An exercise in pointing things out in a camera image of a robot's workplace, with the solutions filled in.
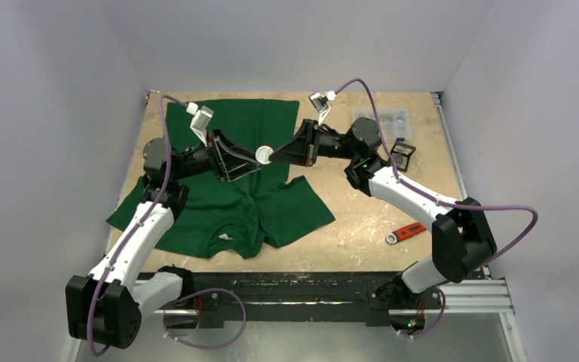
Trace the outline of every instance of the orange utility knife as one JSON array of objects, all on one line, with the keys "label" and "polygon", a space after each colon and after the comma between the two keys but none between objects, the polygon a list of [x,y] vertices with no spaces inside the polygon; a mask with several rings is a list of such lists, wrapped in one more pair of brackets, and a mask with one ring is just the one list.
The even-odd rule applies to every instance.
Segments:
[{"label": "orange utility knife", "polygon": [[391,232],[388,236],[385,237],[385,241],[387,241],[388,244],[395,244],[409,239],[416,234],[420,234],[425,230],[427,229],[423,226],[423,224],[414,222],[413,224],[402,227],[395,232]]}]

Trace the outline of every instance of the wooden surface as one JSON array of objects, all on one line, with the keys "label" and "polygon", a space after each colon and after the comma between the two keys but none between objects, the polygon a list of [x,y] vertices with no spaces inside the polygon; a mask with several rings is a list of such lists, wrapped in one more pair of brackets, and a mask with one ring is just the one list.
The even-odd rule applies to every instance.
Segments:
[{"label": "wooden surface", "polygon": [[[267,98],[299,100],[296,127],[303,118],[316,118],[308,101],[308,93],[195,93],[171,94],[184,100],[228,98]],[[447,152],[440,122],[429,93],[376,93],[378,107],[409,108],[413,139],[416,146],[407,176],[441,194],[460,197],[452,163]],[[368,106],[364,93],[344,93],[336,98],[326,122],[344,133],[352,122],[355,106]],[[152,94],[136,143],[127,175],[123,197],[143,174],[142,148],[151,139],[162,137],[158,115],[158,97]],[[320,157],[313,167],[291,166],[289,179],[305,175],[314,191],[329,207],[336,221],[291,245],[275,249],[263,245],[259,255],[243,259],[234,251],[223,251],[212,259],[199,259],[162,250],[153,250],[144,271],[154,271],[174,264],[193,272],[336,272],[400,270],[430,254],[430,234],[424,232],[401,244],[385,243],[385,236],[414,220],[385,202],[369,198],[349,186],[343,172],[348,161]],[[113,233],[118,240],[121,233]]]}]

